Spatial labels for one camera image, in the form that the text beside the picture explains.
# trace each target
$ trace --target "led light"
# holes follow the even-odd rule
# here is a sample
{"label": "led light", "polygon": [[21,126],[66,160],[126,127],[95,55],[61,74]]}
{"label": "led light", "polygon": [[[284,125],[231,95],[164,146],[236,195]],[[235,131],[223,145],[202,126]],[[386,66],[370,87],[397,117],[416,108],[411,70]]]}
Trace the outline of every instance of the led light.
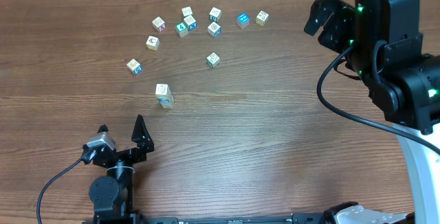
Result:
{"label": "led light", "polygon": [[439,94],[439,90],[436,90],[436,89],[429,89],[428,90],[429,98],[432,98],[432,97],[434,97],[437,94]]}

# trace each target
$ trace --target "cylindrical black joint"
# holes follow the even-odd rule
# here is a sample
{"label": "cylindrical black joint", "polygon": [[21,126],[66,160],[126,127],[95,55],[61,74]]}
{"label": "cylindrical black joint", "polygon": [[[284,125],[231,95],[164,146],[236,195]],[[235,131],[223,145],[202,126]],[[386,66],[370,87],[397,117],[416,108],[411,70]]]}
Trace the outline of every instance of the cylindrical black joint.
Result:
{"label": "cylindrical black joint", "polygon": [[118,160],[116,165],[112,168],[107,169],[107,176],[115,178],[121,186],[125,186],[127,190],[127,198],[122,205],[123,211],[130,213],[134,208],[134,169],[133,164]]}

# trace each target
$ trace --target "wooden cube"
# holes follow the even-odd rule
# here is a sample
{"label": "wooden cube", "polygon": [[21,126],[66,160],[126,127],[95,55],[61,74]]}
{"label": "wooden cube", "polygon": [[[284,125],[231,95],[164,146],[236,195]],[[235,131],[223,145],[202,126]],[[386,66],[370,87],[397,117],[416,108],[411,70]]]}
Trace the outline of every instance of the wooden cube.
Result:
{"label": "wooden cube", "polygon": [[129,63],[126,64],[126,66],[130,69],[130,71],[134,74],[137,75],[138,73],[140,73],[142,71],[142,65],[139,64],[136,59],[131,59],[131,61]]}
{"label": "wooden cube", "polygon": [[146,40],[146,46],[149,49],[157,50],[157,48],[159,48],[159,39],[153,36],[149,36],[149,38]]}
{"label": "wooden cube", "polygon": [[260,13],[256,16],[255,22],[263,26],[266,24],[267,20],[269,20],[269,14],[264,11],[260,11]]}
{"label": "wooden cube", "polygon": [[211,21],[219,22],[220,17],[221,17],[221,10],[218,8],[212,8],[211,12],[209,13],[209,19]]}
{"label": "wooden cube", "polygon": [[165,29],[165,21],[162,20],[160,17],[157,17],[153,21],[153,27],[158,31],[161,32]]}
{"label": "wooden cube", "polygon": [[176,25],[176,32],[181,38],[183,38],[185,35],[188,34],[188,27],[184,22],[181,22]]}
{"label": "wooden cube", "polygon": [[241,29],[247,27],[249,25],[249,16],[245,13],[240,14],[236,19],[236,23],[241,27]]}
{"label": "wooden cube", "polygon": [[216,38],[221,33],[221,26],[215,22],[212,22],[211,25],[208,26],[208,32]]}
{"label": "wooden cube", "polygon": [[193,15],[193,11],[191,10],[191,7],[182,8],[181,12],[182,14],[184,14],[184,18]]}
{"label": "wooden cube", "polygon": [[185,17],[184,21],[188,26],[188,31],[191,31],[197,27],[197,22],[192,15]]}
{"label": "wooden cube", "polygon": [[174,107],[174,98],[167,84],[156,85],[156,97],[164,108]]}
{"label": "wooden cube", "polygon": [[215,66],[217,66],[220,63],[220,58],[217,54],[215,54],[214,52],[209,55],[206,58],[206,62],[212,67],[214,68]]}

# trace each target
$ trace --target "wooden table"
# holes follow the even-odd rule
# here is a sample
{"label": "wooden table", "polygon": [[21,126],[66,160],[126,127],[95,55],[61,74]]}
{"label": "wooden table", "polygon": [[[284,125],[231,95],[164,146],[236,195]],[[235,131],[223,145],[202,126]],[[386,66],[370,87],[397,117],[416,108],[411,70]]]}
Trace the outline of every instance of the wooden table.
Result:
{"label": "wooden table", "polygon": [[[135,206],[147,216],[264,216],[321,212],[343,201],[411,212],[401,149],[391,134],[326,110],[316,83],[335,53],[303,32],[314,0],[0,0],[0,223],[35,223],[44,184],[79,158],[106,124],[118,150],[142,114],[155,142],[135,167]],[[438,0],[421,0],[423,50],[440,54]],[[174,25],[191,6],[198,28]],[[222,10],[211,37],[208,13]],[[255,23],[269,13],[264,27]],[[237,15],[251,22],[240,29]],[[151,21],[161,16],[158,34]],[[158,36],[158,51],[146,48]],[[211,69],[206,57],[221,63]],[[136,58],[144,71],[126,64]],[[163,109],[157,83],[175,108]],[[366,87],[331,73],[337,107],[383,120]],[[45,193],[44,224],[93,215],[80,164]]]}

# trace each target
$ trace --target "wooden tabletop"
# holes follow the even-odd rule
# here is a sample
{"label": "wooden tabletop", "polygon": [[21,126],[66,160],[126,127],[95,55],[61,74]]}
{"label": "wooden tabletop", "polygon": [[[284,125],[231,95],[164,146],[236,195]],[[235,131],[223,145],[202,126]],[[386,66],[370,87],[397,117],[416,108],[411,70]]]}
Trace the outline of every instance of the wooden tabletop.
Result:
{"label": "wooden tabletop", "polygon": [[[101,124],[130,141],[142,114],[155,142],[135,167],[135,206],[147,216],[267,216],[322,212],[343,201],[411,212],[394,135],[325,109],[316,83],[336,54],[303,32],[314,0],[0,0],[0,223],[36,223],[36,200],[80,157]],[[174,26],[191,6],[198,28]],[[222,10],[219,38],[208,13]],[[256,15],[269,21],[261,27]],[[241,29],[237,16],[250,24]],[[162,17],[157,33],[151,21]],[[438,0],[421,0],[423,51],[440,54]],[[147,36],[160,39],[156,52]],[[215,52],[214,69],[206,57]],[[135,58],[144,71],[134,76]],[[166,83],[174,109],[155,97]],[[324,95],[384,122],[366,87],[332,72]],[[93,216],[90,183],[105,170],[80,164],[53,183],[44,224]]]}

